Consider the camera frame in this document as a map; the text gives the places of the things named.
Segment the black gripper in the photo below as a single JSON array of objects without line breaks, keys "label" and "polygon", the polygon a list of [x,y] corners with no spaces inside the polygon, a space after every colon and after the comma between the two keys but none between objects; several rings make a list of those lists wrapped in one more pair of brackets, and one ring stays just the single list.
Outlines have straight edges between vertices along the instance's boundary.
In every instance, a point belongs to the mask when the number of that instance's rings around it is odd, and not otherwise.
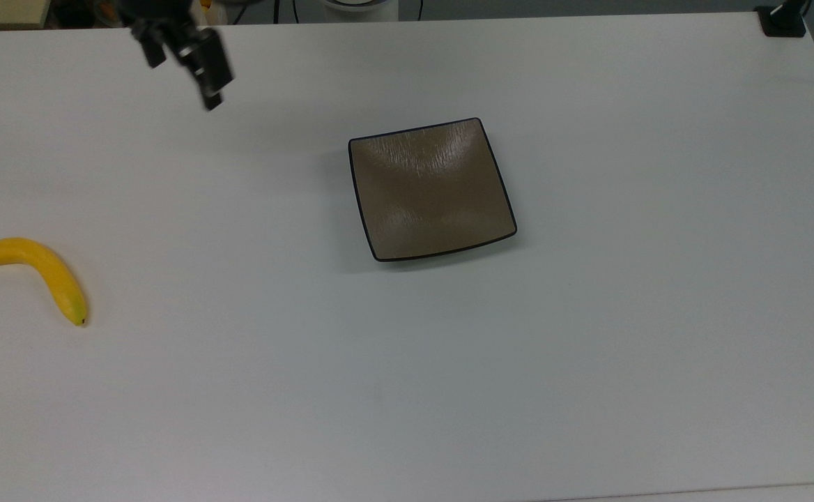
[{"label": "black gripper", "polygon": [[150,68],[161,66],[170,53],[187,69],[206,111],[223,103],[222,89],[233,80],[225,48],[216,29],[200,28],[190,1],[118,1],[121,24],[139,43]]}]

